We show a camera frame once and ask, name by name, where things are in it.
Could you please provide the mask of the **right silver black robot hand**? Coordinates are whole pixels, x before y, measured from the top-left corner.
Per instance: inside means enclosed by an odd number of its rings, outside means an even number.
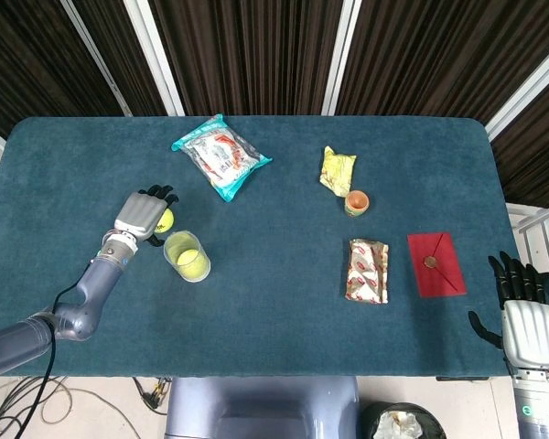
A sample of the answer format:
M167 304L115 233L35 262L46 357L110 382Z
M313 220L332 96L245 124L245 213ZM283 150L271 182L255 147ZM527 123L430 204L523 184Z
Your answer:
M549 304L545 282L549 273L539 273L506 252L489 256L501 311L501 333L484 327L474 311L468 320L475 334L504 353L515 369L549 369Z

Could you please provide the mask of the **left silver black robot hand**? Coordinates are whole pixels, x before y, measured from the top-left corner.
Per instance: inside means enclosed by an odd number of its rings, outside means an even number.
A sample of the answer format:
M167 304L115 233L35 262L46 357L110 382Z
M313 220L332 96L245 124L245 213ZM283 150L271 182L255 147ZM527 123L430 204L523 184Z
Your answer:
M137 242L146 241L161 247L164 241L156 236L156 226L175 202L178 202L178 196L170 185L153 185L147 190L133 192L115 218L113 227L131 234Z

